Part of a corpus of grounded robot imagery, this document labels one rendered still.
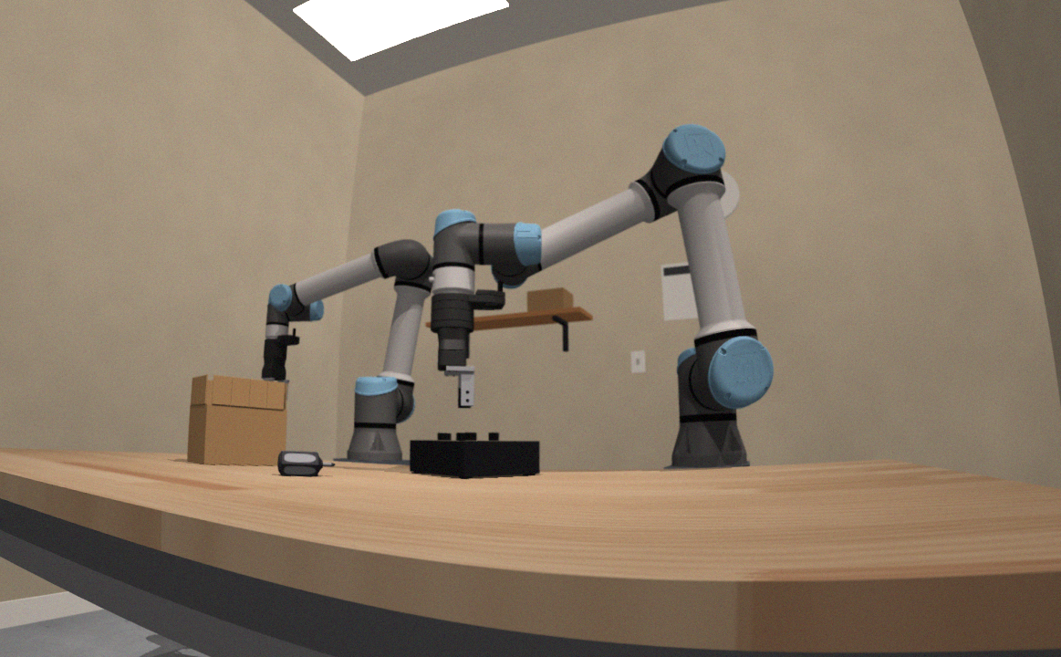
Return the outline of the black lighting desk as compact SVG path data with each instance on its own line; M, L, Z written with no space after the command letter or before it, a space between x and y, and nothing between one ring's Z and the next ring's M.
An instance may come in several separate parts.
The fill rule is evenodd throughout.
M476 440L476 433L438 433L438 440L411 440L410 473L459 476L539 474L539 442Z

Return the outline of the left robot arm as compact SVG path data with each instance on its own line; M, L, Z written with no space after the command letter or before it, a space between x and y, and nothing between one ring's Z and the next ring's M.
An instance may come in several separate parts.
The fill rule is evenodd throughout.
M723 220L723 159L725 146L713 129L685 124L671 131L650 171L628 190L542 230L525 222L480 224L468 211L445 211L435 221L432 273L492 265L495 282L518 288L622 230L679 211L700 333L694 348L679 355L680 430L671 465L746 464L737 409L763 398L775 365L745 319Z

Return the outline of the brown cardboard box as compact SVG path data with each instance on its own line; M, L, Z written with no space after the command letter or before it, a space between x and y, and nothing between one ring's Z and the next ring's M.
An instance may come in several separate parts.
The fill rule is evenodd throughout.
M284 382L192 378L187 462L278 466L278 455L285 451Z

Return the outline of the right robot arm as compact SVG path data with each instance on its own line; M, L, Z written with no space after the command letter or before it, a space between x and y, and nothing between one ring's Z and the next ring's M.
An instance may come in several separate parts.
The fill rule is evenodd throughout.
M396 423L408 420L416 408L411 369L424 300L432 292L432 258L421 243L398 240L293 286L271 288L266 325L289 326L294 321L321 319L323 298L379 277L396 277L387 357L377 377L356 379L354 433L347 459L402 459Z

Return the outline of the black screwdriver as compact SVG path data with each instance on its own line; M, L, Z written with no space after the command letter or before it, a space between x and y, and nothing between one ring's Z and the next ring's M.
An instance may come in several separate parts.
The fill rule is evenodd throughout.
M281 476L318 476L323 466L334 464L323 463L317 452L281 452L278 455L278 473Z

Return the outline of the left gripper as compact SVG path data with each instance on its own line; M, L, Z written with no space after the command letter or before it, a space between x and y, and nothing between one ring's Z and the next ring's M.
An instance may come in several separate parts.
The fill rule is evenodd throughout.
M466 334L474 332L475 310L504 308L504 280L498 280L498 291L477 288L472 295L475 278L472 269L437 267L432 276L429 277L433 283L431 332L438 333L438 370L445 371L445 377L458 377L458 408L471 408L474 367L466 366Z

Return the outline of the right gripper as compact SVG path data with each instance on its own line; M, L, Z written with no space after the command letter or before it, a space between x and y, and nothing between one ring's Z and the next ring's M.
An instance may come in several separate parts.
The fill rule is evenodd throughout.
M280 336L278 336L280 334ZM264 348L264 367L262 368L262 379L278 382L288 383L286 380L286 346L299 344L299 338L296 336L296 329L293 328L293 334L288 334L288 326L283 325L266 325L265 326L265 348Z

